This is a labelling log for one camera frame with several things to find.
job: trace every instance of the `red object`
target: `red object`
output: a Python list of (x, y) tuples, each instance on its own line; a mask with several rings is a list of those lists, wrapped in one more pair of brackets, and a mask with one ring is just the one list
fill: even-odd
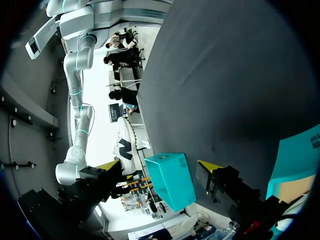
[(247, 234), (247, 233), (251, 232), (252, 230), (260, 227), (260, 225), (261, 225), (260, 222), (258, 222), (257, 220), (254, 220), (253, 223), (251, 224), (251, 226), (245, 231), (244, 234)]

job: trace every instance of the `black bracket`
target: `black bracket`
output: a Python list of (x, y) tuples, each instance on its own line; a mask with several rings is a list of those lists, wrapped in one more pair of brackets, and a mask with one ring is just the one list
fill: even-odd
[(2, 163), (2, 162), (0, 162), (0, 166), (1, 166), (2, 170), (4, 170), (5, 167), (15, 168), (15, 170), (17, 170), (17, 171), (19, 170), (19, 168), (25, 168), (25, 167), (34, 169), (36, 165), (37, 164), (32, 163), (30, 161), (28, 161), (27, 164), (17, 164), (15, 161), (13, 163)]

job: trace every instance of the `teal panel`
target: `teal panel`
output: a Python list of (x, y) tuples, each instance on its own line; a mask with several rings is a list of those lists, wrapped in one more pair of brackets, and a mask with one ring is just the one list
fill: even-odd
[(316, 173), (320, 159), (320, 124), (300, 134), (283, 139), (279, 143), (273, 173), (268, 185), (267, 198), (277, 196), (280, 186), (310, 177)]

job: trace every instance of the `white wall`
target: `white wall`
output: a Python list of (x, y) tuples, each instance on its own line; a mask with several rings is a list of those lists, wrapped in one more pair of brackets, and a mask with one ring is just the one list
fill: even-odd
[(118, 101), (109, 98), (109, 71), (112, 66), (104, 64), (107, 49), (94, 51), (91, 69), (83, 71), (83, 102), (91, 104), (95, 110), (92, 131), (86, 149), (87, 164), (95, 167), (114, 161), (113, 150), (117, 140), (118, 124), (111, 123), (109, 104)]

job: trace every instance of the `black cable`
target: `black cable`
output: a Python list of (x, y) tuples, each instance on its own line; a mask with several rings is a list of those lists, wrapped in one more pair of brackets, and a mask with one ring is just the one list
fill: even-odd
[[(12, 160), (12, 152), (11, 152), (11, 116), (9, 115), (9, 129), (8, 129), (8, 151), (9, 151), (9, 159), (11, 161), (12, 164), (14, 164), (14, 161)], [(12, 173), (12, 178), (13, 178), (13, 182), (16, 188), (16, 191), (18, 192), (19, 196), (21, 197), (21, 193), (19, 191), (18, 185), (17, 185), (17, 181), (15, 178), (15, 174), (14, 174), (14, 169), (11, 167), (11, 173)]]
[(61, 81), (52, 81), (50, 87), (52, 86), (52, 83), (56, 83), (56, 84), (60, 84), (62, 83), (64, 80), (67, 80), (66, 78), (62, 79)]

